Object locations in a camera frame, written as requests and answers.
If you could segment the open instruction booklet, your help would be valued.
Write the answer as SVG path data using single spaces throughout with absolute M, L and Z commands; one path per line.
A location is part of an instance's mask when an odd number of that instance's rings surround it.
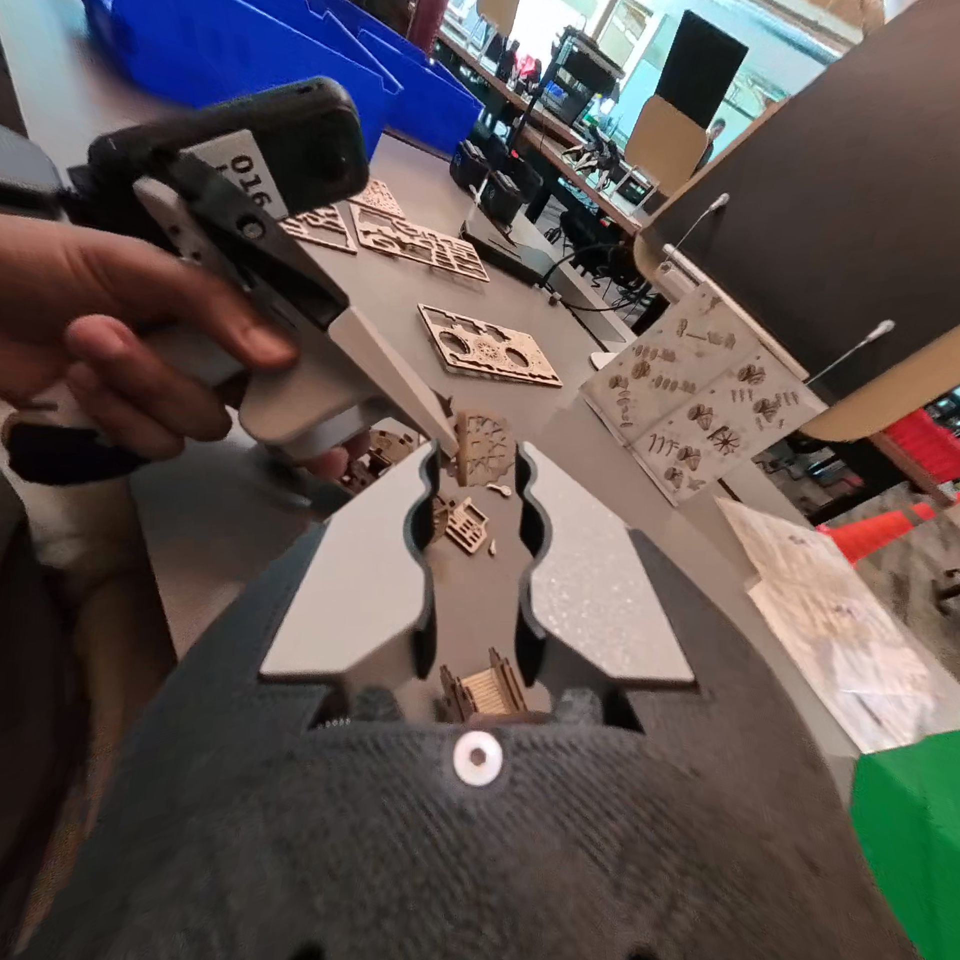
M 673 506 L 826 411 L 807 374 L 711 282 L 588 378 L 588 407 Z

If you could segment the green plastic bin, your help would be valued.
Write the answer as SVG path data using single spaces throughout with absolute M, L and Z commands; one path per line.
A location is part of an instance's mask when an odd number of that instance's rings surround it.
M 921 957 L 959 957 L 959 732 L 863 754 L 850 817 L 876 885 Z

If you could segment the red plastic crate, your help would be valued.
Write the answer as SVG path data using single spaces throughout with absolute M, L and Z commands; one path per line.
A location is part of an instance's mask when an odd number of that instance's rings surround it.
M 959 479 L 959 438 L 924 408 L 886 427 L 885 436 L 939 484 Z

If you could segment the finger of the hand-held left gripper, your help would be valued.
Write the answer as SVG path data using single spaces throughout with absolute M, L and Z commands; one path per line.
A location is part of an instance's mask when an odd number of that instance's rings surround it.
M 392 417 L 438 442 L 447 456 L 457 453 L 459 440 L 438 394 L 371 321 L 348 307 L 330 323 L 327 336 L 390 402 Z
M 246 433 L 295 463 L 342 446 L 382 418 L 382 397 L 355 366 L 253 374 L 239 407 Z

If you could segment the brown cardboard panel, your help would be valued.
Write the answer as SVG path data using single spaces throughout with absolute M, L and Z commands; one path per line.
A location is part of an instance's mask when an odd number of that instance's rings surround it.
M 707 149 L 708 138 L 705 128 L 654 94 L 637 117 L 623 157 L 669 199 L 690 180 Z

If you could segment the blue plastic bin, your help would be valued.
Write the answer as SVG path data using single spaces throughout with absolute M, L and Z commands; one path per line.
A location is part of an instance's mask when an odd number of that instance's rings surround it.
M 482 103 L 351 2 L 84 1 L 93 41 L 140 89 L 194 109 L 315 77 L 354 102 L 366 156 L 384 132 L 449 157 Z

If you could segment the black utility cart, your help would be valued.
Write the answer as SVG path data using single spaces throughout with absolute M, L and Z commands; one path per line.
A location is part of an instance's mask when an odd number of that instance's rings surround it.
M 574 26 L 563 29 L 551 51 L 539 85 L 539 101 L 563 125 L 573 128 L 596 98 L 612 97 L 624 70 Z

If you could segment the wooden frame part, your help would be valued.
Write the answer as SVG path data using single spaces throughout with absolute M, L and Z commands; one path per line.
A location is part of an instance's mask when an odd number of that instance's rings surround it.
M 474 498 L 465 496 L 450 502 L 444 534 L 464 554 L 474 556 L 487 544 L 488 525 L 486 513 L 477 507 Z

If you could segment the wooden parts sheet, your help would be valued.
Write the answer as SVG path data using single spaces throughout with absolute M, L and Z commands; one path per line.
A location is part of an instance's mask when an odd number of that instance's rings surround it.
M 440 363 L 451 375 L 563 387 L 530 334 L 423 303 L 416 309 Z
M 390 218 L 405 219 L 405 214 L 387 184 L 370 178 L 365 188 L 350 198 L 355 206 Z
M 364 249 L 421 263 L 467 280 L 490 281 L 483 261 L 469 241 L 354 201 L 348 203 L 348 209 L 357 241 Z
M 278 221 L 278 226 L 299 243 L 356 256 L 358 248 L 335 205 L 306 210 Z

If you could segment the ribbed wooden part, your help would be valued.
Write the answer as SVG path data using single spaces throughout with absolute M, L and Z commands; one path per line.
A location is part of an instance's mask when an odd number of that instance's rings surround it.
M 520 716 L 529 708 L 510 661 L 493 646 L 488 666 L 465 677 L 439 667 L 441 715 L 451 723 L 467 723 L 474 716 Z

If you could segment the person's left hand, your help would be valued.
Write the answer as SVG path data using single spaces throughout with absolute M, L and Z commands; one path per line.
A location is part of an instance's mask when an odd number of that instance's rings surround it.
M 144 241 L 78 225 L 1 217 L 1 396 L 25 410 L 64 383 L 89 420 L 150 462 L 232 429 L 226 402 L 138 335 L 193 326 L 251 371 L 297 349 L 234 286 Z

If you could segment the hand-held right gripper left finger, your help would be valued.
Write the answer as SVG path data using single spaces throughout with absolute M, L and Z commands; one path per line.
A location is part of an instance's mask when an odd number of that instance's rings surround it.
M 426 548 L 434 537 L 438 441 L 421 444 L 326 523 L 258 670 L 267 683 L 364 690 L 425 681 L 437 612 Z

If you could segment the spoked wooden gear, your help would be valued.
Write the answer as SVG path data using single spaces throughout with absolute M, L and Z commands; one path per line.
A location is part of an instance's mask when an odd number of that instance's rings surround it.
M 498 483 L 513 468 L 517 444 L 509 420 L 484 409 L 456 414 L 457 481 L 461 487 Z

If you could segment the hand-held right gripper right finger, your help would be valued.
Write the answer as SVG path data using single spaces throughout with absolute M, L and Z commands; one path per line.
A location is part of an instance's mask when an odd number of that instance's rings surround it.
M 695 674 L 626 523 L 530 441 L 517 446 L 519 538 L 514 658 L 527 688 L 558 702 L 587 689 L 695 690 Z

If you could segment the wooden motorcycle model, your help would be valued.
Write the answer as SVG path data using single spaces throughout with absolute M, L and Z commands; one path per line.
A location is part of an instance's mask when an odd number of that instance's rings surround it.
M 417 433 L 373 429 L 366 453 L 350 462 L 339 480 L 340 486 L 351 495 L 361 494 L 382 474 L 405 460 L 421 442 L 421 435 Z

